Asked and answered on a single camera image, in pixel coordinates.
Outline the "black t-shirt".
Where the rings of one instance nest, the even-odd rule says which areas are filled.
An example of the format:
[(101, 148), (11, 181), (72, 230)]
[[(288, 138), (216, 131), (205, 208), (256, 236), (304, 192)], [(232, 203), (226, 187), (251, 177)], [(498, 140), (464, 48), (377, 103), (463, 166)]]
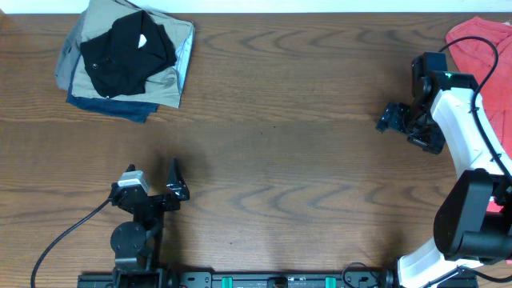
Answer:
[(85, 69), (104, 98), (143, 94), (148, 77), (173, 66), (177, 57), (164, 26), (144, 10), (114, 21), (80, 45)]

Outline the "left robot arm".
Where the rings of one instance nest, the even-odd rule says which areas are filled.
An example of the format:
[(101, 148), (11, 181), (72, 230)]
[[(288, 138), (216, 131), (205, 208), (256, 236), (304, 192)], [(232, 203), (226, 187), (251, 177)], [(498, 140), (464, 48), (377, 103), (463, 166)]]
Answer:
[(170, 164), (166, 192), (150, 195), (149, 190), (144, 173), (133, 164), (112, 184), (111, 204), (133, 216), (117, 226), (110, 237), (115, 253), (115, 287), (179, 286), (179, 276), (159, 263), (165, 213), (179, 210), (180, 204), (190, 199), (176, 158)]

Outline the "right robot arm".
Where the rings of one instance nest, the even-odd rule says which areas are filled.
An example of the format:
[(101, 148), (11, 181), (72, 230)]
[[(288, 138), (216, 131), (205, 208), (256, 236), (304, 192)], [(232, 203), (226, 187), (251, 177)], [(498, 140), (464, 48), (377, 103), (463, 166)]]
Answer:
[(470, 74), (413, 74), (411, 104), (389, 103), (378, 122), (433, 154), (447, 146), (457, 181), (434, 218), (433, 237), (397, 260), (396, 287), (440, 287), (511, 258), (511, 160), (482, 110)]

